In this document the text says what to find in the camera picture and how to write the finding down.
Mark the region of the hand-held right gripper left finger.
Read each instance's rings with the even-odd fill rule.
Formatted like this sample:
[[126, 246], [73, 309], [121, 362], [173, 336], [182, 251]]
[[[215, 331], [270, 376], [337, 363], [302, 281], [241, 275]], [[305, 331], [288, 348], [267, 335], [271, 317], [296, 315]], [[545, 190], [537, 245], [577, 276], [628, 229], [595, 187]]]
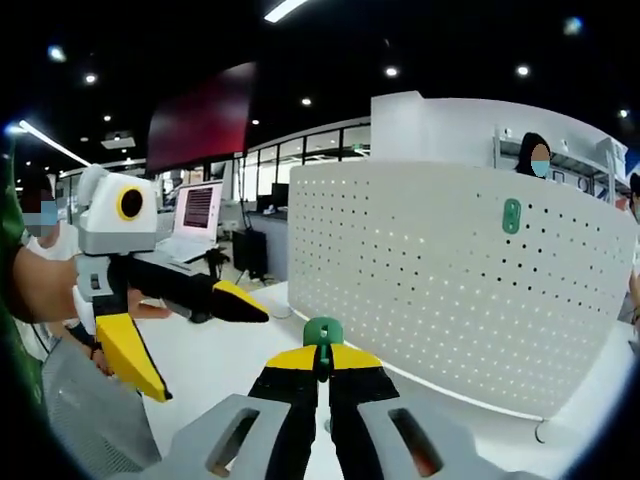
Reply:
[[308, 345], [270, 359], [246, 395], [233, 394], [183, 428], [168, 479], [301, 479], [316, 436], [317, 363]]

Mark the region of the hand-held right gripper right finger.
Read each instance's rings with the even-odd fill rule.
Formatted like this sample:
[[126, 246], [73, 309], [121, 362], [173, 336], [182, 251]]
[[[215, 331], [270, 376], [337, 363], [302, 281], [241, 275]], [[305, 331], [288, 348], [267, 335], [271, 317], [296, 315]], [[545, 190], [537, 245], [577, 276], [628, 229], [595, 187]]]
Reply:
[[479, 455], [471, 433], [403, 396], [374, 355], [327, 347], [331, 435], [346, 479], [528, 479]]

